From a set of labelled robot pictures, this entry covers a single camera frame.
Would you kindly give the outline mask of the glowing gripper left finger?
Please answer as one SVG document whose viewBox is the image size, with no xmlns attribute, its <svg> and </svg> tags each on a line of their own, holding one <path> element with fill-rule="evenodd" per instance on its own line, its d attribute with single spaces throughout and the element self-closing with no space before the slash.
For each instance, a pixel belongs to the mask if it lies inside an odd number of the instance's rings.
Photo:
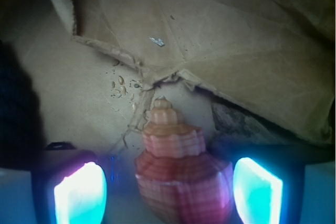
<svg viewBox="0 0 336 224">
<path fill-rule="evenodd" d="M 38 223 L 101 223 L 107 179 L 90 150 L 68 142 L 49 144 L 32 169 Z"/>
</svg>

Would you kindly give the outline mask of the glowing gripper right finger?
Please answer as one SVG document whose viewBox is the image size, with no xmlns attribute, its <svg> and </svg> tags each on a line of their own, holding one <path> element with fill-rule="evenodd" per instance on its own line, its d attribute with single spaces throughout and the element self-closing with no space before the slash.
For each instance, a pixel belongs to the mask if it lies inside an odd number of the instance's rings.
<svg viewBox="0 0 336 224">
<path fill-rule="evenodd" d="M 301 157 L 295 145 L 233 149 L 233 193 L 242 223 L 299 223 L 303 198 Z"/>
</svg>

